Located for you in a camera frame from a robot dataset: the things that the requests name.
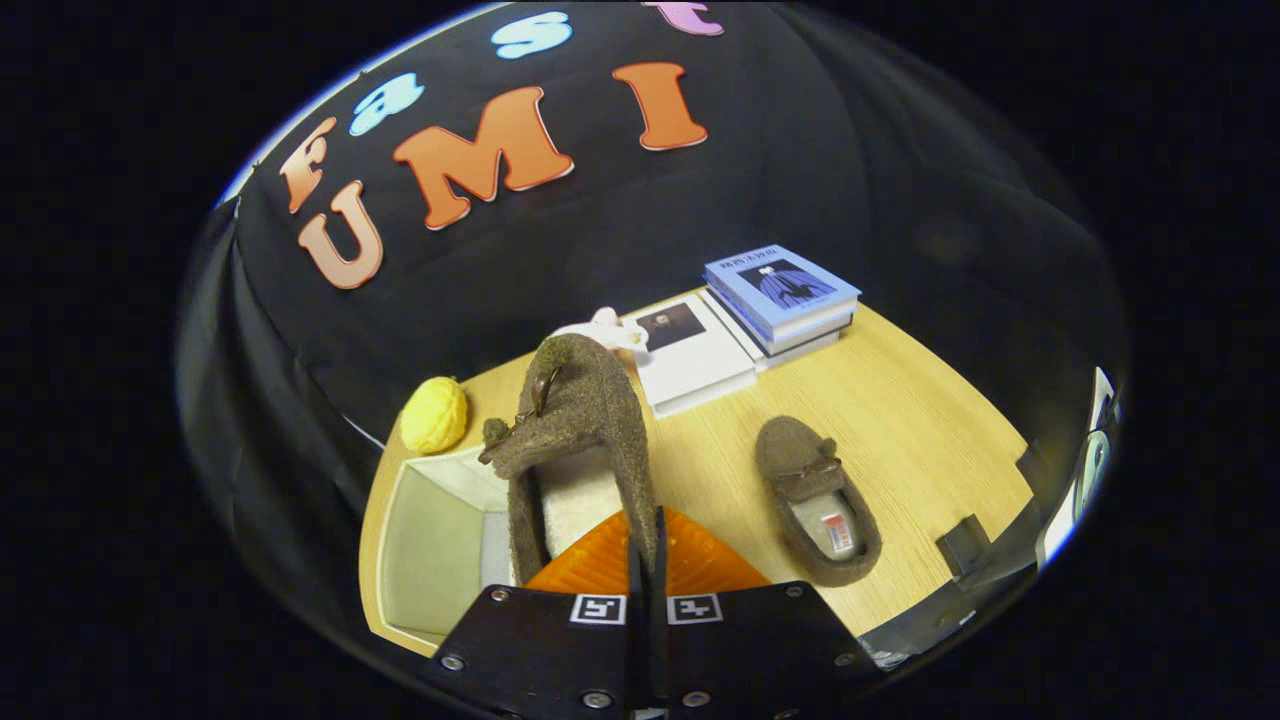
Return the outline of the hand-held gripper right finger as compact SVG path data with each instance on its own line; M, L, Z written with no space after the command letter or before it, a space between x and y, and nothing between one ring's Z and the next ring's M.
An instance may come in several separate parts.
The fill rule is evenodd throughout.
M713 585L714 536L667 509L657 528L650 683L666 719L837 719L881 682L814 585Z

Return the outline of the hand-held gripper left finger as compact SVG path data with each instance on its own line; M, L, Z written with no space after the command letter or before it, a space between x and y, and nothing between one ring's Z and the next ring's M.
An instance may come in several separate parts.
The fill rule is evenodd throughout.
M564 551L617 570L604 592L486 585L419 669L426 685L488 719L637 719L652 707L649 584L622 512Z

